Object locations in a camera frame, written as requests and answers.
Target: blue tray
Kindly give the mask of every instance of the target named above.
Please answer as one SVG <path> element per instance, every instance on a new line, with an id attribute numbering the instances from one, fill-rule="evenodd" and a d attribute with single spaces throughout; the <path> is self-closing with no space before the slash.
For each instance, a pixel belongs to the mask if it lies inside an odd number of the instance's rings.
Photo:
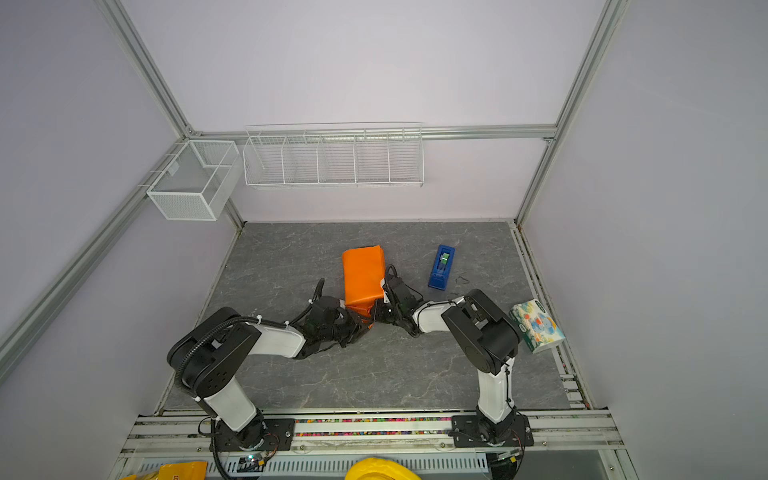
<path id="1" fill-rule="evenodd" d="M 440 257 L 444 253 L 447 253 L 448 261 L 443 264 L 440 261 Z M 456 253 L 456 249 L 448 247 L 447 245 L 441 245 L 437 249 L 437 256 L 435 257 L 435 265 L 432 267 L 432 275 L 429 277 L 429 285 L 432 288 L 438 290 L 445 290 L 448 286 L 448 274 L 451 273 L 451 265 L 453 264 L 453 256 Z"/>

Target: white wall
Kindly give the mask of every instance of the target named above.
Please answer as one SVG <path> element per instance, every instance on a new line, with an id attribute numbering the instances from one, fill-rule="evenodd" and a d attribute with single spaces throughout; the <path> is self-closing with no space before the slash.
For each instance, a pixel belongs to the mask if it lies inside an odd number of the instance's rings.
<path id="1" fill-rule="evenodd" d="M 544 153 L 540 138 L 424 142 L 423 187 L 254 190 L 233 199 L 253 222 L 514 218 Z"/>
<path id="2" fill-rule="evenodd" d="M 175 136 L 90 0 L 5 2 L 0 71 L 2 335 Z M 0 386 L 1 477 L 106 477 L 232 235 L 147 203 Z"/>
<path id="3" fill-rule="evenodd" d="M 126 0 L 192 125 L 551 124 L 604 0 Z"/>
<path id="4" fill-rule="evenodd" d="M 641 478 L 764 478 L 768 4 L 632 2 L 524 225 Z"/>
<path id="5" fill-rule="evenodd" d="M 93 2 L 0 15 L 0 335 L 176 139 Z"/>

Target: yellow object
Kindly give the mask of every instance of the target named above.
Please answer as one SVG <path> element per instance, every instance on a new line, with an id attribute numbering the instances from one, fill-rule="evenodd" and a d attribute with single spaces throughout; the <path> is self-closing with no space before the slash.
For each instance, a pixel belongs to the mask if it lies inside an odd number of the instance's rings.
<path id="1" fill-rule="evenodd" d="M 376 299 L 384 298 L 384 249 L 353 248 L 342 253 L 344 264 L 344 303 L 362 316 L 371 316 Z"/>
<path id="2" fill-rule="evenodd" d="M 344 480 L 421 480 L 406 467 L 382 458 L 366 458 L 346 473 Z"/>
<path id="3" fill-rule="evenodd" d="M 130 475 L 122 480 L 204 480 L 208 462 L 169 463 L 160 470 Z"/>

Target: gray table surface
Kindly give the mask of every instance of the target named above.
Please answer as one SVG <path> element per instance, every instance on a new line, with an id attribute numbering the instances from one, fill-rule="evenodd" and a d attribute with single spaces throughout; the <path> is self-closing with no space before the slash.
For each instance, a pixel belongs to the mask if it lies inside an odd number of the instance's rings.
<path id="1" fill-rule="evenodd" d="M 456 248 L 446 291 L 427 287 L 440 243 Z M 321 276 L 323 293 L 343 298 L 342 253 L 372 245 L 381 245 L 386 262 L 427 300 L 479 288 L 508 311 L 532 298 L 507 223 L 249 223 L 207 314 L 231 306 L 243 315 L 291 319 Z M 477 370 L 450 333 L 414 339 L 385 324 L 345 349 L 335 346 L 304 360 L 249 356 L 237 379 L 260 408 L 473 409 L 478 401 Z M 549 352 L 532 355 L 521 343 L 512 383 L 521 409 L 569 408 Z M 165 402 L 165 409 L 196 407 L 176 389 Z"/>

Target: white wire basket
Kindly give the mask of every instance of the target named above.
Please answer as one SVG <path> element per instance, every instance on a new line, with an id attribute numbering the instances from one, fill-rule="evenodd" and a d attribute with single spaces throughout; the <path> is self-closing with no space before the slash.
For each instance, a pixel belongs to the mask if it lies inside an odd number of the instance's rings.
<path id="1" fill-rule="evenodd" d="M 216 220 L 242 175 L 233 141 L 189 140 L 147 195 L 168 220 Z"/>
<path id="2" fill-rule="evenodd" d="M 376 125 L 333 125 L 330 130 L 291 125 L 288 131 L 247 127 L 245 182 L 256 189 L 424 184 L 420 125 Z"/>

